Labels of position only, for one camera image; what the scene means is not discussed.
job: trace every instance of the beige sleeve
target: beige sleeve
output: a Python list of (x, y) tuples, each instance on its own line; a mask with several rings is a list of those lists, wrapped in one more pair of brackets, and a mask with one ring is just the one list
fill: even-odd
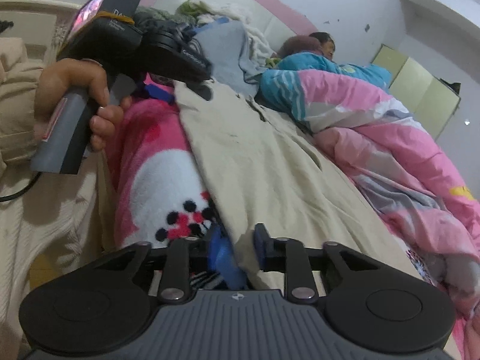
[(28, 61), (19, 38), (0, 38), (0, 177), (35, 151), (34, 99), (43, 65)]

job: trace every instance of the hand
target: hand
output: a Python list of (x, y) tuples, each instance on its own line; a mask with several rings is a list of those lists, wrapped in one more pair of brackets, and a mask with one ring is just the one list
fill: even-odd
[(93, 150), (100, 151), (114, 135), (115, 126), (123, 119), (123, 111), (131, 105), (131, 97), (122, 99), (120, 106), (108, 105), (107, 75), (95, 62), (66, 58), (43, 70), (35, 93), (35, 136), (45, 133), (56, 105), (70, 86), (88, 87), (90, 96), (100, 104), (97, 115), (90, 119), (93, 133), (90, 144)]

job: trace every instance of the yellow wardrobe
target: yellow wardrobe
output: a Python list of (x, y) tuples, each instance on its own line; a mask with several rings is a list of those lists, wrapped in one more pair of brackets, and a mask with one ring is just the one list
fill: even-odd
[(460, 97), (412, 57), (385, 45), (372, 63), (392, 73), (390, 93), (436, 140), (457, 109)]

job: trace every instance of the blue quilt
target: blue quilt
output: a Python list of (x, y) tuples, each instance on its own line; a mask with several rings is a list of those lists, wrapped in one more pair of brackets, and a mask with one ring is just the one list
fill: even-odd
[(300, 52), (289, 55), (282, 59), (277, 65), (282, 71), (305, 71), (316, 69), (318, 71), (329, 71), (330, 73), (343, 74), (344, 76), (367, 81), (388, 93), (388, 85), (392, 74), (385, 68), (375, 64), (368, 66), (357, 66), (355, 64), (336, 64), (324, 56), (311, 52)]

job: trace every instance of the black device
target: black device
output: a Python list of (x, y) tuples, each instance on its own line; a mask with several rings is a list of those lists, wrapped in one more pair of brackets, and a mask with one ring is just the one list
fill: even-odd
[[(189, 48), (177, 24), (139, 15), (140, 0), (90, 0), (78, 12), (59, 50), (64, 58), (97, 61), (107, 72), (110, 103), (130, 95), (145, 73), (187, 83), (210, 78), (211, 64)], [(70, 88), (58, 104), (31, 160), (38, 172), (77, 174), (98, 103), (85, 88)]]
[[(334, 242), (272, 239), (259, 223), (260, 268), (285, 274), (284, 295), (193, 291), (210, 238), (133, 244), (36, 288), (20, 306), (26, 360), (451, 359), (442, 348), (454, 307), (434, 286)], [(163, 273), (152, 297), (154, 270)]]

